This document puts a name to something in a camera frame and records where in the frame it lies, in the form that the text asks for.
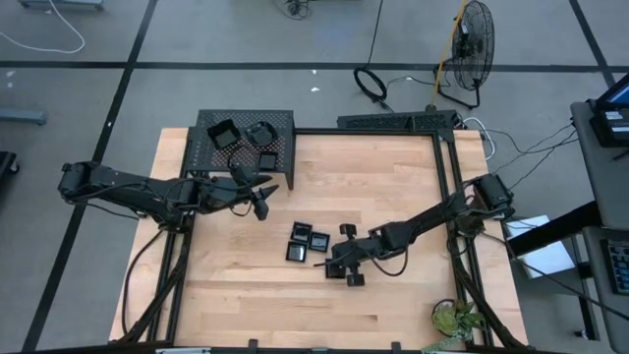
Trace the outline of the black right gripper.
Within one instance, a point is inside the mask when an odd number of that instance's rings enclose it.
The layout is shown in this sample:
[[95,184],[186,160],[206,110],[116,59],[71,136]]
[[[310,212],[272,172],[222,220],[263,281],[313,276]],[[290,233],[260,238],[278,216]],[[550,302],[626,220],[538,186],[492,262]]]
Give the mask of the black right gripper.
[[[379,234],[371,234],[369,237],[358,238],[355,224],[342,223],[339,232],[345,237],[343,242],[333,245],[332,259],[334,266],[350,267],[362,262],[377,263],[388,252],[385,239]],[[351,273],[346,276],[348,286],[364,286],[365,276],[361,273]]]

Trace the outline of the dark keypad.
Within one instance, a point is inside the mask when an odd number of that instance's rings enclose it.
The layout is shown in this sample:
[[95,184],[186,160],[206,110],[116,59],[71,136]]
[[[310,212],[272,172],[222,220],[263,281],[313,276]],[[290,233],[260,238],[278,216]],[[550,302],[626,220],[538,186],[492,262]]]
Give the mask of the dark keypad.
[[629,242],[606,242],[609,275],[615,293],[629,296]]

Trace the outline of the potted succulent plant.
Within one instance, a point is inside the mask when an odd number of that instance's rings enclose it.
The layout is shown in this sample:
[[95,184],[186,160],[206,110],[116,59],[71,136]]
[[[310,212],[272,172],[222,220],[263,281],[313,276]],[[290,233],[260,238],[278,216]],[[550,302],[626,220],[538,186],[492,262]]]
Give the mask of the potted succulent plant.
[[474,330],[484,330],[485,317],[474,312],[474,302],[444,299],[438,302],[431,312],[431,323],[443,338],[422,349],[423,353],[433,354],[450,349],[474,338]]

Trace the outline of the black round plastic plate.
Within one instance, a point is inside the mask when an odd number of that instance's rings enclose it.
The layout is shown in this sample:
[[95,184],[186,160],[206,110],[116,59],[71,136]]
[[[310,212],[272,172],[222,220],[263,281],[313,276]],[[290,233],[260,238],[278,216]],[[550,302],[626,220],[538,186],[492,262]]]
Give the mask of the black round plastic plate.
[[266,147],[278,138],[277,131],[268,122],[258,121],[245,129],[248,141],[256,147]]

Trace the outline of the black perforated metal panel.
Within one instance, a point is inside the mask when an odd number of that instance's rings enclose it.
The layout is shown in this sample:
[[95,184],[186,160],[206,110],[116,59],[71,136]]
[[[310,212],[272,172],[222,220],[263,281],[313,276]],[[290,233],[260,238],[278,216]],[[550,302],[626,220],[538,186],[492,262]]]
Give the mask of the black perforated metal panel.
[[357,130],[436,131],[452,129],[456,118],[455,110],[348,115],[337,118],[337,127]]

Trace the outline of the black perforated metal shelf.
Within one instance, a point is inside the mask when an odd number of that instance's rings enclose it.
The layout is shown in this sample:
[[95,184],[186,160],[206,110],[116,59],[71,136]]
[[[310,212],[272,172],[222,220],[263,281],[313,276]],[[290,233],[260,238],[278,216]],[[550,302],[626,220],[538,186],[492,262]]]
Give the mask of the black perforated metal shelf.
[[[241,139],[226,149],[217,150],[206,129],[227,119],[234,121],[241,132]],[[277,131],[277,140],[269,146],[253,146],[246,137],[245,129],[258,121],[270,123]],[[251,166],[259,172],[282,173],[288,188],[294,188],[296,133],[291,110],[202,109],[198,113],[197,124],[190,129],[190,133],[190,152],[186,162],[188,172],[227,172],[228,163],[235,162]],[[262,171],[258,168],[261,151],[274,151],[278,154],[275,171]]]

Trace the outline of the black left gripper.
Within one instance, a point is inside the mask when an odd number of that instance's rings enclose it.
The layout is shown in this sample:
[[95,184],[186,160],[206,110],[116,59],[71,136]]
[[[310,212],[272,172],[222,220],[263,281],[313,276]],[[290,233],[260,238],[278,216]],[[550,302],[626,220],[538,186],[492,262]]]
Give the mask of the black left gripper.
[[255,175],[248,183],[228,177],[212,177],[199,187],[199,212],[218,212],[252,200],[254,212],[259,221],[265,221],[269,207],[265,198],[279,189],[277,184],[264,187],[273,179],[270,175]]

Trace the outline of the black laptop device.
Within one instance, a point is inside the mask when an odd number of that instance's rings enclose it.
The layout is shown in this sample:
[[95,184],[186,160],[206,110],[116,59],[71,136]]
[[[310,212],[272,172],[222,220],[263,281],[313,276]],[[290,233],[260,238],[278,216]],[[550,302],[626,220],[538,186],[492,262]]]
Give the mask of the black laptop device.
[[600,145],[629,148],[629,73],[595,100],[590,124]]

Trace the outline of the black floor fan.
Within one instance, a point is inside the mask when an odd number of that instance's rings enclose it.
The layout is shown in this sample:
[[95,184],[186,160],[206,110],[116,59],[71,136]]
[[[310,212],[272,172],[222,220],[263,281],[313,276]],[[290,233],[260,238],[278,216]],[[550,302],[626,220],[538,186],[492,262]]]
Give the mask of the black floor fan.
[[461,15],[454,19],[455,26],[450,40],[450,57],[437,64],[433,73],[451,71],[456,84],[475,94],[475,103],[466,103],[442,90],[437,85],[437,93],[467,109],[478,108],[481,104],[480,88],[486,82],[493,64],[495,30],[489,7],[481,0],[468,0]]

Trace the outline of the black diagonal beam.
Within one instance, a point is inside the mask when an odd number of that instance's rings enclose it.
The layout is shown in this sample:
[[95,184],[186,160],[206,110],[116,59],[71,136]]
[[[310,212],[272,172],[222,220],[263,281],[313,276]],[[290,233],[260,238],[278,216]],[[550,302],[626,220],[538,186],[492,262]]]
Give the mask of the black diagonal beam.
[[592,201],[510,239],[507,246],[513,256],[519,257],[561,241],[585,227],[601,225],[599,206]]

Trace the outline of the grey equipment cart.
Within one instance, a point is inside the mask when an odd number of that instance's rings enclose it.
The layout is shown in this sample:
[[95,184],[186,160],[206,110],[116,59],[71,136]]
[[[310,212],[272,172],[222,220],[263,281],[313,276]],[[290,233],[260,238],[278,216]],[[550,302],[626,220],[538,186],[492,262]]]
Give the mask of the grey equipment cart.
[[629,354],[629,295],[613,292],[611,255],[606,248],[613,242],[629,246],[629,157],[617,160],[620,148],[600,145],[591,127],[595,113],[590,103],[575,102],[570,110],[600,215],[599,226],[582,231],[598,297],[627,317],[602,310],[602,318],[610,348],[616,354]]

